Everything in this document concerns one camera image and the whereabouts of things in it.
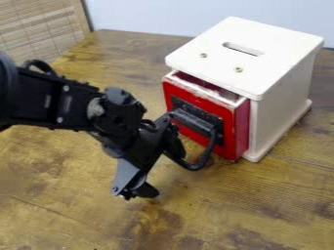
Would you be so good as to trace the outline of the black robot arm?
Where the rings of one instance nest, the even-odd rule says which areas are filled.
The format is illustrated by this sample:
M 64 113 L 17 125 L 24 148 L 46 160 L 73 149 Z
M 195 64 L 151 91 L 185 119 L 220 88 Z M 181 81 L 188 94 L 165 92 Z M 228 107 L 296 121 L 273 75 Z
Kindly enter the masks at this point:
M 125 90 L 98 90 L 58 75 L 40 60 L 17 66 L 0 52 L 0 131 L 29 125 L 86 132 L 117 160 L 110 192 L 126 200 L 159 195 L 148 172 L 163 154 L 185 155 L 171 117 L 151 121 L 144 113 Z

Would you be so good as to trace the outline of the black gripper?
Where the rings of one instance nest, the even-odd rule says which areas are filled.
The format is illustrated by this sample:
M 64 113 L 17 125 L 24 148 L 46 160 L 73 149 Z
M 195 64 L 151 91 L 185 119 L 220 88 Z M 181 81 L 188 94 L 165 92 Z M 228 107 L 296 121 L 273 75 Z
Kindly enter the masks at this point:
M 155 198 L 157 189 L 145 181 L 148 171 L 164 153 L 172 159 L 185 157 L 179 129 L 168 114 L 155 121 L 143 119 L 145 108 L 120 88 L 108 88 L 88 105 L 89 119 L 104 152 L 117 159 L 110 191 L 125 199 Z

